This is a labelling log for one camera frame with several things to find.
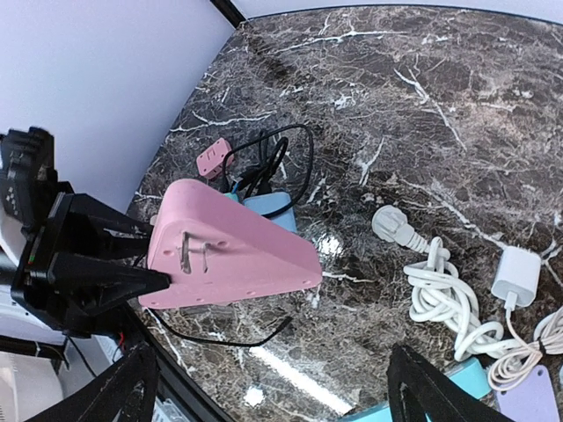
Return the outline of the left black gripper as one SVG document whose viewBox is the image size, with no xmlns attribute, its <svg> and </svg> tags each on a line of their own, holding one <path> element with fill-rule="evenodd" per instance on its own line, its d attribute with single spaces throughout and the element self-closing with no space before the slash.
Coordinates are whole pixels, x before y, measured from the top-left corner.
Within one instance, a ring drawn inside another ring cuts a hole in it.
<svg viewBox="0 0 563 422">
<path fill-rule="evenodd" d="M 27 241 L 11 298 L 67 336 L 108 334 L 108 310 L 171 285 L 166 273 L 103 260 L 143 255 L 152 230 L 90 195 L 60 193 Z"/>
</svg>

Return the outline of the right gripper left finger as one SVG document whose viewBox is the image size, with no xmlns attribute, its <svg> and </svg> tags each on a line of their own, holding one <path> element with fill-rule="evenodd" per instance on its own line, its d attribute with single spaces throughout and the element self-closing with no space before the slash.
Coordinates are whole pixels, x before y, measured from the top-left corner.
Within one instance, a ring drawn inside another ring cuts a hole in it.
<svg viewBox="0 0 563 422">
<path fill-rule="evenodd" d="M 151 421 L 156 394 L 156 354 L 140 343 L 78 392 L 31 420 Z"/>
</svg>

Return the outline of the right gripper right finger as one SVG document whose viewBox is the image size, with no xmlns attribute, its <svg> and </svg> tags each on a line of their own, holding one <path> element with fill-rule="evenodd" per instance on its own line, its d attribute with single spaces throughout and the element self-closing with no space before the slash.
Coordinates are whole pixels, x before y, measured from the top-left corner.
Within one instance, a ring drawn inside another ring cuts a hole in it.
<svg viewBox="0 0 563 422">
<path fill-rule="evenodd" d="M 395 344 L 387 369 L 391 418 L 399 422 L 502 422 L 410 346 Z"/>
</svg>

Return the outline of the pink power strip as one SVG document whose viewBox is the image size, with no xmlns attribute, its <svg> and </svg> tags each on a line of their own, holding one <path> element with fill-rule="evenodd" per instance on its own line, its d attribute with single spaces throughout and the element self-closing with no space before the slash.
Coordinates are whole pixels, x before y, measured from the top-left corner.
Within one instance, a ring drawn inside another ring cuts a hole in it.
<svg viewBox="0 0 563 422">
<path fill-rule="evenodd" d="M 142 295 L 145 308 L 225 304 L 316 287 L 315 246 L 194 179 L 169 185 L 147 255 L 171 285 Z"/>
</svg>

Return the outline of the white charger with cable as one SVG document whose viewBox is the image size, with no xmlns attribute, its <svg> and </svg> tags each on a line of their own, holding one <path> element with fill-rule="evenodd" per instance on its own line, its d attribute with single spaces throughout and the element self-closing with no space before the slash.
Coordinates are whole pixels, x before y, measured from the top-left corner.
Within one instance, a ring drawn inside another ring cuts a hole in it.
<svg viewBox="0 0 563 422">
<path fill-rule="evenodd" d="M 501 394 L 519 386 L 542 359 L 562 355 L 562 305 L 537 310 L 542 259 L 509 246 L 501 254 L 491 287 L 502 301 L 509 338 L 488 370 L 488 382 Z"/>
</svg>

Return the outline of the pink plug adapter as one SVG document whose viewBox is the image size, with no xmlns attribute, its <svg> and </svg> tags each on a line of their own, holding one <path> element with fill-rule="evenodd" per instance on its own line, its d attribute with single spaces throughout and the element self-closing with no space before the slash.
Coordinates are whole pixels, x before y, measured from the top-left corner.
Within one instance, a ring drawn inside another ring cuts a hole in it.
<svg viewBox="0 0 563 422">
<path fill-rule="evenodd" d="M 224 138 L 219 138 L 210 144 L 196 158 L 199 174 L 206 180 L 218 177 L 222 173 L 224 157 L 230 151 L 231 145 Z"/>
</svg>

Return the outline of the small teal adapter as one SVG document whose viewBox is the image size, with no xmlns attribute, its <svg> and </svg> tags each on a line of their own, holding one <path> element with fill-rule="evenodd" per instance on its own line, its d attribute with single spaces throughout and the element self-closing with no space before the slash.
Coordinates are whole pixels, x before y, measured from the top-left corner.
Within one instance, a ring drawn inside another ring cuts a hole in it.
<svg viewBox="0 0 563 422">
<path fill-rule="evenodd" d="M 225 193 L 224 196 L 226 198 L 229 198 L 230 200 L 237 202 L 238 204 L 242 204 L 241 199 L 239 198 L 237 193 L 229 192 Z"/>
</svg>

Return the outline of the white three-pin plug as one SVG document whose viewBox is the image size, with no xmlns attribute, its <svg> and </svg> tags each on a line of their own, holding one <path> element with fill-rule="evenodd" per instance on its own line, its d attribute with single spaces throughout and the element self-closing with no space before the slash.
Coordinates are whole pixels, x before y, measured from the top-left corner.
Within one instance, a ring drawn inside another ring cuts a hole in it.
<svg viewBox="0 0 563 422">
<path fill-rule="evenodd" d="M 397 207 L 380 207 L 371 221 L 373 232 L 388 243 L 395 243 L 418 253 L 428 252 L 428 241 L 408 223 L 406 215 Z"/>
</svg>

